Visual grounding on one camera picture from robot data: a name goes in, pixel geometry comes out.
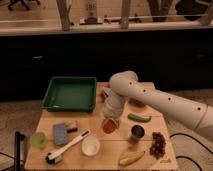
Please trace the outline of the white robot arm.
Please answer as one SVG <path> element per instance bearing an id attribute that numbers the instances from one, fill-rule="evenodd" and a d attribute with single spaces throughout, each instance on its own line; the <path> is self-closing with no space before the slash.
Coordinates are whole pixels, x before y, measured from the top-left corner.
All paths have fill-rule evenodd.
<path id="1" fill-rule="evenodd" d="M 109 80 L 109 94 L 103 105 L 105 117 L 116 120 L 124 111 L 127 98 L 137 100 L 179 121 L 213 142 L 213 107 L 159 90 L 151 90 L 138 81 L 133 71 L 119 72 Z"/>

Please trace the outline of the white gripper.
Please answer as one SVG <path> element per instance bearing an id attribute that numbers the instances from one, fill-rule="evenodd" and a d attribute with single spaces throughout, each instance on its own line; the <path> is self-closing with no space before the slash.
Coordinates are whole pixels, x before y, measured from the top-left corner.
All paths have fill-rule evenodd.
<path id="1" fill-rule="evenodd" d="M 110 120 L 114 123 L 116 129 L 120 128 L 119 119 L 124 111 L 124 106 L 126 103 L 126 98 L 116 94 L 111 91 L 109 96 L 106 98 L 103 105 L 103 114 L 106 118 L 110 118 Z"/>

